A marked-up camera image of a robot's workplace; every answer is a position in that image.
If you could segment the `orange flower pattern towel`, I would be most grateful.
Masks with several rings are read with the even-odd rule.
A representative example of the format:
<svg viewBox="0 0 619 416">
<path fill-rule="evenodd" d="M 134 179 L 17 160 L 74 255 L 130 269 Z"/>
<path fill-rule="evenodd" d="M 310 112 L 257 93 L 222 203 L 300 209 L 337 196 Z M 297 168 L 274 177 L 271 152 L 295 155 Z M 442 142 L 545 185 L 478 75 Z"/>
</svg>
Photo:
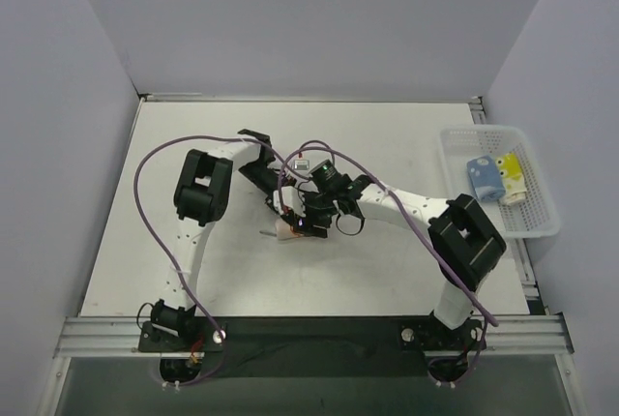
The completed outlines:
<svg viewBox="0 0 619 416">
<path fill-rule="evenodd" d="M 296 232 L 293 226 L 283 220 L 276 220 L 272 228 L 260 229 L 259 233 L 275 238 L 280 242 L 305 238 L 304 234 Z"/>
</svg>

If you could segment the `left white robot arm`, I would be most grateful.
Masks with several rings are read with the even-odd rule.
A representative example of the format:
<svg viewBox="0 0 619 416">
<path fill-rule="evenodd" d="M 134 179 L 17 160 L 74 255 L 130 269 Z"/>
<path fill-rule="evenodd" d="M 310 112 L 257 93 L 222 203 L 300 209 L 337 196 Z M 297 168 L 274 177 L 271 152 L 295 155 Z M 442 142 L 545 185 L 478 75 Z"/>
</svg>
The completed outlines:
<svg viewBox="0 0 619 416">
<path fill-rule="evenodd" d="M 280 201 L 274 196 L 278 172 L 270 167 L 281 155 L 273 148 L 271 137 L 242 129 L 232 138 L 203 138 L 216 141 L 219 146 L 208 152 L 192 149 L 185 157 L 173 194 L 178 221 L 173 249 L 167 247 L 146 217 L 138 193 L 139 178 L 157 153 L 200 137 L 179 137 L 157 146 L 142 158 L 133 177 L 138 214 L 170 261 L 170 274 L 162 296 L 151 309 L 150 321 L 154 329 L 161 331 L 162 340 L 175 350 L 185 349 L 198 340 L 201 326 L 196 311 L 202 311 L 216 331 L 221 329 L 196 298 L 196 290 L 209 236 L 228 207 L 233 174 L 240 172 L 265 193 L 266 204 L 272 211 L 282 213 Z"/>
</svg>

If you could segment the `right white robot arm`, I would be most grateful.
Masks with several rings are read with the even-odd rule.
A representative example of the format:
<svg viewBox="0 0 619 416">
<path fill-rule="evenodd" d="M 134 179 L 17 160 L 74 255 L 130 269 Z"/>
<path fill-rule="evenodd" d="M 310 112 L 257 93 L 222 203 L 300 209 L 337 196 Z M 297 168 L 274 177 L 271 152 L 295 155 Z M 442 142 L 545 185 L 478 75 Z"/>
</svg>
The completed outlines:
<svg viewBox="0 0 619 416">
<path fill-rule="evenodd" d="M 473 312 L 497 323 L 478 294 L 507 244 L 473 196 L 433 198 L 389 187 L 367 174 L 352 179 L 329 160 L 312 169 L 309 179 L 315 190 L 307 196 L 282 178 L 273 193 L 276 211 L 295 230 L 324 237 L 342 216 L 360 225 L 378 221 L 412 230 L 435 258 L 445 281 L 428 325 L 433 343 L 448 348 L 460 341 Z"/>
</svg>

